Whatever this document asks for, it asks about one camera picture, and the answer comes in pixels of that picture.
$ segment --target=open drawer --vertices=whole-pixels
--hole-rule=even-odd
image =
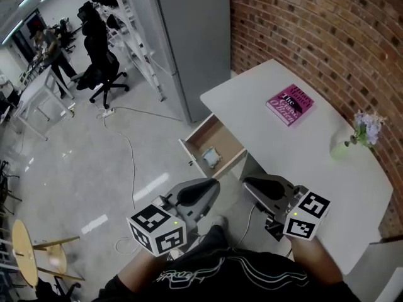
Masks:
[[[246,155],[246,149],[214,114],[186,140],[179,139],[179,142],[204,177],[221,178]],[[202,154],[210,147],[215,148],[222,157],[214,169],[202,158]]]

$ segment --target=white desk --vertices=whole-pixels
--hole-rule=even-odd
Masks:
[[[49,86],[49,79],[53,77],[53,81]],[[50,98],[55,101],[70,117],[74,116],[74,112],[69,110],[66,105],[53,93],[54,87],[56,82],[62,87],[62,89],[66,92],[66,94],[71,98],[73,95],[70,93],[68,88],[64,86],[62,82],[57,78],[55,73],[52,71],[51,67],[49,66],[46,68],[39,76],[37,76],[23,91],[20,103],[18,104],[18,108],[12,113],[14,118],[18,118],[22,123],[24,123],[28,128],[34,131],[39,137],[43,140],[47,140],[42,133],[40,133],[37,129],[35,129],[29,122],[27,121],[26,117],[23,117],[23,113],[29,110],[29,106],[31,102],[39,95],[40,92],[45,90]]]
[[[266,101],[296,84],[314,101],[310,113],[287,127]],[[274,60],[217,86],[201,100],[268,173],[302,184],[331,200],[318,236],[347,274],[377,231],[392,186],[372,153],[353,146],[345,162],[329,156],[331,140],[347,140],[353,129],[303,80]]]

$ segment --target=brick wall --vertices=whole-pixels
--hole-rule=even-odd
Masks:
[[[231,0],[232,69],[276,59],[348,121],[387,117],[373,153],[394,193],[379,230],[403,235],[403,0]]]

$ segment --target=book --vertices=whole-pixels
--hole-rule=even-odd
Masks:
[[[292,84],[269,99],[266,106],[287,126],[290,126],[303,116],[313,103],[313,99]]]

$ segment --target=wooden stool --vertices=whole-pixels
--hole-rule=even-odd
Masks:
[[[38,284],[38,271],[66,279],[85,281],[85,279],[81,277],[74,277],[65,274],[67,271],[67,258],[62,244],[79,238],[80,236],[76,236],[63,240],[56,240],[54,242],[32,245],[30,235],[24,223],[21,220],[16,220],[12,232],[13,253],[18,267],[28,284],[32,286]],[[49,263],[54,266],[59,273],[38,267],[34,250],[47,252]]]

